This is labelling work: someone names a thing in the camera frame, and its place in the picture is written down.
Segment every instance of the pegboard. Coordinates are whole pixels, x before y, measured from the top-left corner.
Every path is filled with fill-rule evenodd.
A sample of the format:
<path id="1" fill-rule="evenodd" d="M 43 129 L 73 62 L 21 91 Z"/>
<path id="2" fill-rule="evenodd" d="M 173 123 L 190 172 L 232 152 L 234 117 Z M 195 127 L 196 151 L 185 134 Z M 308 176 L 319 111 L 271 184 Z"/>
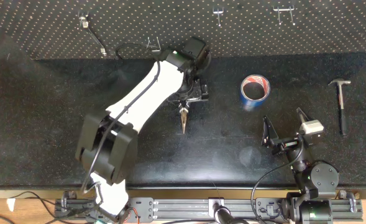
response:
<path id="1" fill-rule="evenodd" d="M 273 7 L 294 6 L 288 11 Z M 224 8 L 218 26 L 213 9 Z M 211 46 L 214 57 L 366 52 L 366 1 L 359 0 L 4 0 L 0 29 L 33 59 L 103 58 L 80 28 L 78 13 L 114 58 L 119 44 L 181 47 L 191 36 Z M 123 57 L 145 57 L 125 49 Z"/>

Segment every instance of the roll of tape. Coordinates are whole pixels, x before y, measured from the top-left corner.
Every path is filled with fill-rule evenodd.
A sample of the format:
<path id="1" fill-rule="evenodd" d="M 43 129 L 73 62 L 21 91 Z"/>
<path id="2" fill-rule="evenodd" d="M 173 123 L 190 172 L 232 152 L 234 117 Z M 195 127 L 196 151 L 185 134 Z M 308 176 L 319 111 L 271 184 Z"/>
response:
<path id="1" fill-rule="evenodd" d="M 260 84 L 263 87 L 264 96 L 261 97 L 260 99 L 251 99 L 248 96 L 248 93 L 246 93 L 244 91 L 245 86 L 248 85 L 249 83 Z M 268 82 L 268 80 L 264 76 L 249 75 L 248 77 L 246 77 L 244 79 L 244 81 L 240 85 L 240 98 L 245 106 L 248 106 L 248 107 L 260 106 L 264 102 L 264 100 L 267 99 L 267 97 L 269 96 L 270 90 L 271 90 L 270 82 Z"/>

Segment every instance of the hammer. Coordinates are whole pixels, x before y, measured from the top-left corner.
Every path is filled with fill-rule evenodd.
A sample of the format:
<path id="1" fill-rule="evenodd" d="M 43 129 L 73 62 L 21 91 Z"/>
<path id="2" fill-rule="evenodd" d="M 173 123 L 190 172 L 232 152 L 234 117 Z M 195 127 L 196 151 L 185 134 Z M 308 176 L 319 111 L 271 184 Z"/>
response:
<path id="1" fill-rule="evenodd" d="M 337 83 L 337 87 L 339 88 L 339 104 L 340 104 L 340 129 L 343 136 L 347 134 L 347 123 L 345 122 L 345 115 L 344 115 L 344 102 L 343 102 L 343 92 L 342 92 L 342 85 L 351 84 L 350 80 L 343 80 L 342 78 L 337 78 L 330 82 Z"/>

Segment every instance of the black tabletop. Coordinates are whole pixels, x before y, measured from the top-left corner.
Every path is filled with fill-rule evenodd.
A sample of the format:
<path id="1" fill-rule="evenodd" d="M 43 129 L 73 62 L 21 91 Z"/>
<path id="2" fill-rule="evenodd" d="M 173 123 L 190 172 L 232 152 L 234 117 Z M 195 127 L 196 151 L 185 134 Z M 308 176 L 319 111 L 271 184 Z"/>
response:
<path id="1" fill-rule="evenodd" d="M 151 69 L 151 60 L 41 60 L 22 53 L 0 59 L 0 188 L 78 187 L 85 171 L 74 159 L 84 115 L 127 94 Z M 248 112 L 239 86 L 261 74 L 271 84 L 265 103 Z M 349 133 L 339 134 L 335 78 L 343 86 Z M 252 187 L 286 163 L 261 146 L 267 115 L 278 135 L 299 128 L 300 107 L 325 127 L 311 148 L 340 170 L 340 187 L 366 188 L 366 54 L 214 58 L 202 81 L 209 101 L 193 103 L 186 134 L 176 105 L 164 102 L 139 134 L 130 188 Z M 267 177 L 267 188 L 293 188 L 291 172 Z"/>

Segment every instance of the hammer handle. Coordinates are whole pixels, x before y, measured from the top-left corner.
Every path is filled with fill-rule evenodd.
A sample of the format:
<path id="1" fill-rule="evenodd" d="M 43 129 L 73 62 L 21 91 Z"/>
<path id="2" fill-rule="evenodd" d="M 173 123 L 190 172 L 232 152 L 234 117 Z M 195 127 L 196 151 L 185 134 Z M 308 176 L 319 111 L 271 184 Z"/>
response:
<path id="1" fill-rule="evenodd" d="M 347 135 L 347 123 L 345 121 L 344 109 L 340 109 L 340 129 L 343 136 Z"/>

